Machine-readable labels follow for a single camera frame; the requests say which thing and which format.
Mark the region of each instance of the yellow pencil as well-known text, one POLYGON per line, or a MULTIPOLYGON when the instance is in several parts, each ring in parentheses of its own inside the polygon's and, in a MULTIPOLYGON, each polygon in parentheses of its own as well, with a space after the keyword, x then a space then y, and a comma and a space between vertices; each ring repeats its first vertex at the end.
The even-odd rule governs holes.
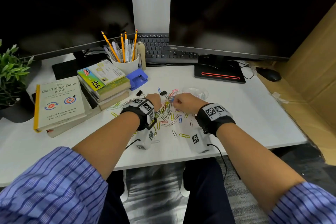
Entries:
POLYGON ((123 38, 123 33, 120 33, 121 35, 121 48, 123 50, 123 57, 124 57, 124 63, 125 63, 125 48, 124 48, 124 38, 123 38))
POLYGON ((105 41, 106 41, 106 42, 108 43, 108 45, 110 46, 110 49, 111 49, 111 51, 113 52, 113 55, 115 56, 116 60, 117 60, 118 62, 120 62, 120 59, 119 59, 118 56, 116 55, 116 52, 114 51, 114 49, 113 49, 112 45, 110 44, 109 40, 107 39, 106 35, 104 34, 103 31, 102 31, 101 33, 102 33, 103 37, 105 38, 105 41))
POLYGON ((133 47, 132 61, 134 60, 135 45, 137 44, 137 37, 138 37, 138 30, 135 31, 135 38, 134 38, 134 47, 133 47))

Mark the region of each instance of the desk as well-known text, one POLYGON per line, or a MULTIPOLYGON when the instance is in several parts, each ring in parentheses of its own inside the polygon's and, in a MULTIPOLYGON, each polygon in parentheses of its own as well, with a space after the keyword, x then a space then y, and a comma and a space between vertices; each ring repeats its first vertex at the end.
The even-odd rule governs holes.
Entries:
MULTIPOLYGON (((55 80, 52 64, 70 59, 73 59, 71 54, 43 60, 42 70, 28 87, 28 93, 33 93, 38 83, 55 80)), ((185 86, 205 88, 209 92, 208 102, 220 103, 227 108, 238 126, 269 149, 306 143, 304 134, 256 76, 247 80, 246 84, 237 84, 196 79, 193 77, 193 66, 149 67, 145 72, 149 81, 139 88, 144 93, 157 93, 158 87, 167 92, 185 86)), ((249 69, 243 72, 246 77, 251 76, 249 69)), ((134 98, 137 91, 131 92, 130 98, 134 98)), ((113 118, 110 111, 104 110, 55 138, 48 137, 46 132, 35 133, 32 119, 14 124, 3 118, 0 121, 0 187, 10 184, 55 147, 73 147, 113 118)), ((173 129, 180 133, 178 127, 173 129)), ((214 147, 203 154, 194 153, 185 138, 174 137, 172 128, 161 127, 155 140, 160 142, 152 144, 149 150, 138 150, 135 145, 129 147, 122 154, 115 170, 219 156, 214 147)), ((223 155, 226 154, 219 140, 212 135, 211 143, 217 145, 223 155)))

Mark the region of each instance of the green plant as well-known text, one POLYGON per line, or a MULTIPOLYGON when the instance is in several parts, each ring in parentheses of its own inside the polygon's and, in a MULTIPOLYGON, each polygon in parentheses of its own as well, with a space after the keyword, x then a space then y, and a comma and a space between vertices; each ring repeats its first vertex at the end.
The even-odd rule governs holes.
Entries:
POLYGON ((26 90, 25 77, 29 72, 25 71, 30 68, 33 57, 29 60, 19 59, 14 56, 17 50, 18 47, 15 44, 11 49, 0 54, 0 109, 15 104, 21 92, 26 90))

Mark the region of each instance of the black mouse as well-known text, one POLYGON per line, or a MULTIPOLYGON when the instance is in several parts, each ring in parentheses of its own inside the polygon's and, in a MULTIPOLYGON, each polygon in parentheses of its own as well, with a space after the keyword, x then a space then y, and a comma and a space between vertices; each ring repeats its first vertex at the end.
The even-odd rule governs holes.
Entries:
POLYGON ((275 70, 263 67, 256 67, 256 70, 260 75, 271 82, 277 82, 281 80, 281 75, 275 70))

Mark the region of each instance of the wrist-mounted device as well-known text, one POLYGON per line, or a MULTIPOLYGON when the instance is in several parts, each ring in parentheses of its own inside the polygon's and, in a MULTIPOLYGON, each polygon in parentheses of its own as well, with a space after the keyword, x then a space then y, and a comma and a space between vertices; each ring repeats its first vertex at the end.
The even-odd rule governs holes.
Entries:
POLYGON ((124 106, 120 114, 123 112, 134 112, 140 119, 138 131, 151 129, 156 123, 153 103, 145 98, 136 98, 132 102, 124 106))
POLYGON ((200 108, 195 117, 203 133, 211 133, 215 137, 218 128, 225 123, 235 123, 233 116, 220 104, 206 104, 200 108))

